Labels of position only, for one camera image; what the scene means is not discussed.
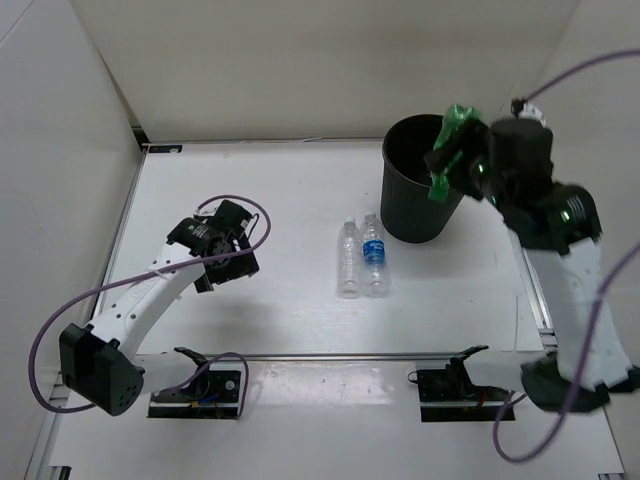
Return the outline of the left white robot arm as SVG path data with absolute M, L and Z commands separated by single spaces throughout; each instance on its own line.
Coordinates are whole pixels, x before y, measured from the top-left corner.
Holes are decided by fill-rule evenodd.
M 152 327 L 189 286 L 199 293 L 258 272 L 246 229 L 253 214 L 224 199 L 208 215 L 196 214 L 167 235 L 149 277 L 129 285 L 100 315 L 59 337 L 61 370 L 71 390 L 112 416 L 145 393 L 174 400 L 214 402 L 221 388 L 202 368 L 204 355 L 186 347 L 141 355 Z

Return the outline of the green plastic soda bottle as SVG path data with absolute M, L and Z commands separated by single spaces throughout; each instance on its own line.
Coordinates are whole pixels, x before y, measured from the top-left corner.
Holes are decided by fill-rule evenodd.
M 453 104 L 445 112 L 433 148 L 424 157 L 431 178 L 431 200 L 443 203 L 447 199 L 449 171 L 462 156 L 460 149 L 455 150 L 454 147 L 459 144 L 465 125 L 480 120 L 480 111 L 471 106 Z

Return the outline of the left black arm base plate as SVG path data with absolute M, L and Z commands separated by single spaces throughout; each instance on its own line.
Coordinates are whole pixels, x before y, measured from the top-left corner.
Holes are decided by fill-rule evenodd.
M 176 420 L 239 420 L 249 385 L 242 361 L 211 364 L 189 386 L 152 394 L 147 417 Z

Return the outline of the clear bottle with blue label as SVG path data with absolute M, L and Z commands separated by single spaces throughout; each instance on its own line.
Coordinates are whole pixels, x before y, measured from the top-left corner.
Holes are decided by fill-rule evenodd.
M 374 297 L 388 294 L 390 279 L 386 262 L 385 229 L 374 212 L 367 212 L 360 227 L 364 283 Z

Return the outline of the clear unlabelled plastic bottle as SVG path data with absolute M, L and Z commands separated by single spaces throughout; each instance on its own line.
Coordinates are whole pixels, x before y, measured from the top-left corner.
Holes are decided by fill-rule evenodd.
M 360 232 L 354 217 L 346 217 L 338 236 L 337 291 L 355 298 L 361 290 Z

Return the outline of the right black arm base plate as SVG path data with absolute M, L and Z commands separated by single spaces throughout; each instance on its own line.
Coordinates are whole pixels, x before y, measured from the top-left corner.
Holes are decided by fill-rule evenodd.
M 506 400 L 504 416 L 515 419 L 513 408 L 524 399 L 523 395 L 491 385 L 474 383 L 468 373 L 468 359 L 478 360 L 480 353 L 491 350 L 487 345 L 476 345 L 461 352 L 419 354 L 415 368 L 407 380 L 418 389 L 420 420 L 422 423 L 492 422 Z

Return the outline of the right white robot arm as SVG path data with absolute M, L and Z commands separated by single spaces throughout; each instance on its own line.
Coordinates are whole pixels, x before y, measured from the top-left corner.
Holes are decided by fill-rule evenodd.
M 489 202 L 528 259 L 556 347 L 542 356 L 470 348 L 450 360 L 449 387 L 470 400 L 484 388 L 520 391 L 547 412 L 587 413 L 639 386 L 618 338 L 601 273 L 602 229 L 591 194 L 557 182 L 552 131 L 528 107 L 491 124 L 452 105 L 424 162 L 435 199 L 458 191 Z

